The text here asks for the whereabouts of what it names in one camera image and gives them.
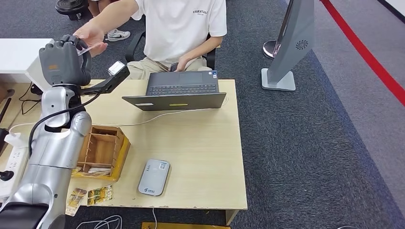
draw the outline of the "white desk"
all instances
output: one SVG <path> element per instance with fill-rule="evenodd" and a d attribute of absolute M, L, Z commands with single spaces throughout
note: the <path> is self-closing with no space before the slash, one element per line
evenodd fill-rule
<path fill-rule="evenodd" d="M 0 82 L 34 82 L 41 90 L 50 85 L 45 81 L 38 57 L 40 48 L 53 39 L 0 39 Z"/>

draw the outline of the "khaki pants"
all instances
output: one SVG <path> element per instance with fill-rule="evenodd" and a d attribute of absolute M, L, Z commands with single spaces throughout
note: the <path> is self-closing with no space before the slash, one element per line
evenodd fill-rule
<path fill-rule="evenodd" d="M 153 61 L 145 57 L 141 61 L 132 61 L 128 63 L 129 76 L 127 79 L 133 80 L 148 80 L 151 73 L 168 72 L 169 69 L 163 64 Z M 209 71 L 211 68 L 207 67 L 207 61 L 203 57 L 197 58 L 186 71 Z"/>

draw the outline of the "wooden box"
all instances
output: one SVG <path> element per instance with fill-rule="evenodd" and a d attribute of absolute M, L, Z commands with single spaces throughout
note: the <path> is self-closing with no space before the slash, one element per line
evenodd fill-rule
<path fill-rule="evenodd" d="M 122 130 L 111 126 L 91 127 L 85 137 L 83 147 L 77 161 L 80 171 L 74 171 L 73 177 L 86 177 L 118 181 L 131 143 Z M 91 168 L 109 168 L 108 175 L 90 172 Z"/>

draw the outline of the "red line on floor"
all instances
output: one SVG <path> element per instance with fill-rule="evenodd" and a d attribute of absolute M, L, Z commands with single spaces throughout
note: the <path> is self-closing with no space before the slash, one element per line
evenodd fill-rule
<path fill-rule="evenodd" d="M 378 62 L 373 54 L 367 49 L 359 37 L 350 28 L 347 22 L 339 14 L 336 8 L 329 0 L 320 0 L 329 14 L 338 24 L 340 29 L 346 35 L 347 39 L 352 43 L 357 52 L 363 57 L 370 68 L 377 74 L 378 78 L 385 84 L 385 86 L 391 91 L 392 94 L 405 106 L 405 90 L 401 85 L 389 74 L 389 72 Z"/>

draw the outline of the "person's hand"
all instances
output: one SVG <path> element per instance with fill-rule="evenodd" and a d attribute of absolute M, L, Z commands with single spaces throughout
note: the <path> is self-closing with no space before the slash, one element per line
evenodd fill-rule
<path fill-rule="evenodd" d="M 89 52 L 92 57 L 104 52 L 108 46 L 104 43 L 104 32 L 95 23 L 89 21 L 80 27 L 73 35 L 82 39 L 89 47 L 94 46 Z"/>
<path fill-rule="evenodd" d="M 190 61 L 185 55 L 179 58 L 179 64 L 175 72 L 184 72 L 186 70 L 186 65 Z"/>

